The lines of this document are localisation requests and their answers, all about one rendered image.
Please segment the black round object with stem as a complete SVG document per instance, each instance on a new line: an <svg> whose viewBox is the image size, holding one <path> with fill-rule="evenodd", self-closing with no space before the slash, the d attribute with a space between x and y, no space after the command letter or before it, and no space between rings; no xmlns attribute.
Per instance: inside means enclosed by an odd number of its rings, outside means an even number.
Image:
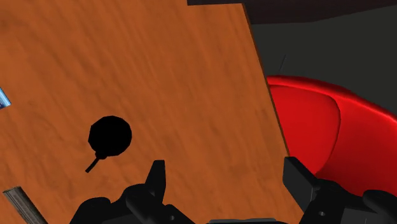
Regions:
<svg viewBox="0 0 397 224"><path fill-rule="evenodd" d="M94 161L86 168L89 173L99 160L118 156L131 144L130 125L118 116L104 116L91 125L88 143L95 151Z"/></svg>

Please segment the grey flat bar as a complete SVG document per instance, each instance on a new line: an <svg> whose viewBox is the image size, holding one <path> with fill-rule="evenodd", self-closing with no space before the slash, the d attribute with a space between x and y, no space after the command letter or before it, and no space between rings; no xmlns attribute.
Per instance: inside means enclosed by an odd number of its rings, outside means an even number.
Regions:
<svg viewBox="0 0 397 224"><path fill-rule="evenodd" d="M48 224L21 186L7 189L3 194L26 224Z"/></svg>

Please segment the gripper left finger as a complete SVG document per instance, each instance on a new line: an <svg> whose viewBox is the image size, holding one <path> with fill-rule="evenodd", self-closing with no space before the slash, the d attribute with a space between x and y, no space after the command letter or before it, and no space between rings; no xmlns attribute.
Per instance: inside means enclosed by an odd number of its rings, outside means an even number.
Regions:
<svg viewBox="0 0 397 224"><path fill-rule="evenodd" d="M195 224L171 204L163 204L165 162L153 162L146 181L127 187L120 198L84 201L69 224Z"/></svg>

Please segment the red chair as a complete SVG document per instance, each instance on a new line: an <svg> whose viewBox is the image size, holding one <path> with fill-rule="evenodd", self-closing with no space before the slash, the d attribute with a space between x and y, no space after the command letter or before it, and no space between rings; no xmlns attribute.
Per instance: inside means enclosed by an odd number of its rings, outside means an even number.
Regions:
<svg viewBox="0 0 397 224"><path fill-rule="evenodd" d="M397 115L327 82L296 76L267 82L292 157L355 195L397 196Z"/></svg>

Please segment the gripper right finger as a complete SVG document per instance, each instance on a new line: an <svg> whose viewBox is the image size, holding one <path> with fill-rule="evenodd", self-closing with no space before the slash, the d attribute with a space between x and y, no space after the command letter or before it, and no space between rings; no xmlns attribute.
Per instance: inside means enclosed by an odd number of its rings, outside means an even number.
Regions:
<svg viewBox="0 0 397 224"><path fill-rule="evenodd" d="M382 190L362 196L315 177L297 158L285 157L282 182L303 211L299 224L397 224L397 197Z"/></svg>

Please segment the blue object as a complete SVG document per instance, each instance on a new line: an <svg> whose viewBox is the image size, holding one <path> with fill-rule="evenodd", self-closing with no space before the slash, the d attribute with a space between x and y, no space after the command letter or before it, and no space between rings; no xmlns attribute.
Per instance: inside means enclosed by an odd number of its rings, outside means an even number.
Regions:
<svg viewBox="0 0 397 224"><path fill-rule="evenodd" d="M6 108L11 105L11 101L0 87L0 109Z"/></svg>

